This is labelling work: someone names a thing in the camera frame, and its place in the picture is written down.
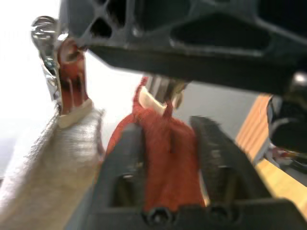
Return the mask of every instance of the white fabric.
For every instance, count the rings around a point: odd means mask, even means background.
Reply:
[[[102,112],[67,129],[57,107],[46,122],[20,138],[0,188],[1,230],[61,230],[92,184]]]

